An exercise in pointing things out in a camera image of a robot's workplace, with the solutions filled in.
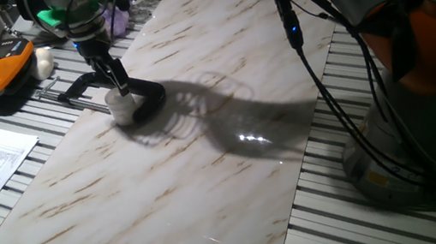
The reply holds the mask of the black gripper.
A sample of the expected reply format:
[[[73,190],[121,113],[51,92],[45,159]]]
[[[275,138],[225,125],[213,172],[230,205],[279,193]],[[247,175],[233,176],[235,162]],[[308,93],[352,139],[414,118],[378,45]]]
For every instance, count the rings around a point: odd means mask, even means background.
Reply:
[[[129,94],[127,71],[122,62],[112,58],[109,54],[110,35],[107,29],[84,31],[84,33],[73,33],[72,40],[76,49],[86,63],[93,69],[94,83],[98,86],[112,86],[122,96]]]

